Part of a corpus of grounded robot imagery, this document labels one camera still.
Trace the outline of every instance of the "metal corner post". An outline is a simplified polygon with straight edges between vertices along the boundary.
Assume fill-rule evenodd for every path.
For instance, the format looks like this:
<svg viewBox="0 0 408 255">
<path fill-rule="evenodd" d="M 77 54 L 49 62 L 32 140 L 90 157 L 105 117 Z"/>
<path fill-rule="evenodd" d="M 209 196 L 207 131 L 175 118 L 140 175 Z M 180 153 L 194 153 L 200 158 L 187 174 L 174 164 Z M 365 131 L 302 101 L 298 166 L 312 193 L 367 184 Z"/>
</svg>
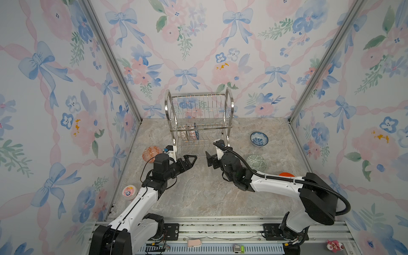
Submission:
<svg viewBox="0 0 408 255">
<path fill-rule="evenodd" d="M 326 67 L 330 64 L 333 56 L 336 54 L 341 42 L 346 37 L 347 33 L 351 29 L 355 20 L 360 13 L 360 10 L 364 6 L 366 0 L 355 0 L 349 12 L 347 13 L 346 18 L 344 19 L 343 25 L 337 31 L 333 38 L 332 44 L 329 46 L 328 50 L 323 55 L 323 58 L 315 72 L 315 74 L 310 78 L 310 82 L 306 89 L 303 91 L 302 95 L 297 102 L 295 109 L 289 116 L 289 123 L 292 124 L 296 118 L 299 116 L 300 111 L 302 110 L 303 105 L 306 103 L 309 95 L 312 93 L 313 89 L 316 87 L 317 82 L 322 77 Z"/>
<path fill-rule="evenodd" d="M 120 67 L 115 59 L 115 56 L 113 54 L 112 48 L 110 47 L 108 43 L 108 39 L 105 35 L 105 33 L 102 30 L 102 26 L 99 22 L 99 19 L 95 13 L 95 10 L 90 2 L 90 0 L 80 0 L 79 1 L 82 9 L 85 12 L 85 16 L 87 17 L 89 23 L 91 24 L 92 29 L 94 30 L 96 36 L 99 39 L 101 49 L 104 52 L 106 58 L 108 59 L 109 63 L 112 65 L 112 71 L 118 80 L 119 86 L 122 89 L 125 98 L 127 99 L 129 106 L 133 112 L 133 114 L 136 116 L 137 121 L 139 124 L 142 122 L 142 118 L 140 117 L 140 113 L 137 110 L 135 101 L 133 100 L 132 94 L 129 91 L 129 88 L 126 84 L 126 81 L 120 71 Z"/>
</svg>

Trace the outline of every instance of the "wall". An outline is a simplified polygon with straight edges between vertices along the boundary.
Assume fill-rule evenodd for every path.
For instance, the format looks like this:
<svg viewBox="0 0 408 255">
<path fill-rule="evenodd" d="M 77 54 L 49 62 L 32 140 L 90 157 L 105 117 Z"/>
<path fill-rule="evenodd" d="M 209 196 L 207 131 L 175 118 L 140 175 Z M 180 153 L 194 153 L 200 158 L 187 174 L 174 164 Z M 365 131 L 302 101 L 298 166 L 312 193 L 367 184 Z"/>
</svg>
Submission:
<svg viewBox="0 0 408 255">
<path fill-rule="evenodd" d="M 142 116 L 164 118 L 166 89 L 227 87 L 236 116 L 288 117 L 353 1 L 91 2 Z"/>
<path fill-rule="evenodd" d="M 407 8 L 367 1 L 295 124 L 312 169 L 348 197 L 340 218 L 365 255 L 408 254 Z"/>
<path fill-rule="evenodd" d="M 0 254 L 80 254 L 136 120 L 76 1 L 1 5 Z"/>
</svg>

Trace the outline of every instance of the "dish rack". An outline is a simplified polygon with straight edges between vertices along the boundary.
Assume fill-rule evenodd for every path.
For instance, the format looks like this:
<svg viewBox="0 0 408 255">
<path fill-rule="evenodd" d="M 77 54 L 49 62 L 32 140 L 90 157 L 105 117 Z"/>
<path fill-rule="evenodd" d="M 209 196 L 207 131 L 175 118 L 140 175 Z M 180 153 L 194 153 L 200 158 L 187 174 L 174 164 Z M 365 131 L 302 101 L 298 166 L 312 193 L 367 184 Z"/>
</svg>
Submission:
<svg viewBox="0 0 408 255">
<path fill-rule="evenodd" d="M 178 157 L 213 155 L 213 142 L 219 139 L 230 146 L 234 100 L 229 88 L 225 94 L 175 96 L 167 90 L 164 109 Z"/>
</svg>

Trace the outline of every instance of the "bowl in dish rack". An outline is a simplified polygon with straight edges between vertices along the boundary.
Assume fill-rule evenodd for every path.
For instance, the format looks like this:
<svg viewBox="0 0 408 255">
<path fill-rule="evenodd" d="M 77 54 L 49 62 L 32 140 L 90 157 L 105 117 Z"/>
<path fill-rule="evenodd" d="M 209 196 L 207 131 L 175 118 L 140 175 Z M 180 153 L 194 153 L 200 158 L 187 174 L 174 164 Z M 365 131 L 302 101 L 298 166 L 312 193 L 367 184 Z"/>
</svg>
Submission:
<svg viewBox="0 0 408 255">
<path fill-rule="evenodd" d="M 253 132 L 250 136 L 251 142 L 257 147 L 263 147 L 268 143 L 268 136 L 262 132 Z"/>
</svg>

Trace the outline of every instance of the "robotic arm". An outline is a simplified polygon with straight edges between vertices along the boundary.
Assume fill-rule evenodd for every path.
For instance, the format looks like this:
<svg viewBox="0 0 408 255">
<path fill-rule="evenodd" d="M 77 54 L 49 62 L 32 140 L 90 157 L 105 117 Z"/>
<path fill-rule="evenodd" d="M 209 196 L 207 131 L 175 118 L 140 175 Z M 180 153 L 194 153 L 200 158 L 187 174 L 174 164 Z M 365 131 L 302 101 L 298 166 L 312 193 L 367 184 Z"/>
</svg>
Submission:
<svg viewBox="0 0 408 255">
<path fill-rule="evenodd" d="M 252 170 L 247 162 L 233 151 L 233 148 L 224 145 L 223 140 L 213 144 L 216 146 L 217 154 L 210 155 L 206 152 L 207 165 L 214 169 L 221 168 L 224 180 L 233 182 L 243 191 L 272 192 L 293 197 L 302 202 L 303 206 L 298 211 L 286 213 L 278 229 L 268 233 L 269 237 L 295 240 L 302 236 L 303 242 L 303 235 L 310 225 L 316 222 L 333 225 L 335 216 L 350 211 L 349 202 L 316 174 L 307 173 L 305 177 L 266 175 Z M 346 204 L 346 208 L 340 212 L 336 212 L 338 198 Z"/>
<path fill-rule="evenodd" d="M 156 155 L 153 169 L 131 204 L 108 226 L 95 230 L 89 255 L 133 255 L 150 238 L 164 237 L 163 216 L 146 213 L 167 189 L 167 181 L 191 169 L 197 160 L 192 155 L 184 155 L 184 161 L 176 159 L 176 146 L 169 145 L 164 151 Z"/>
</svg>

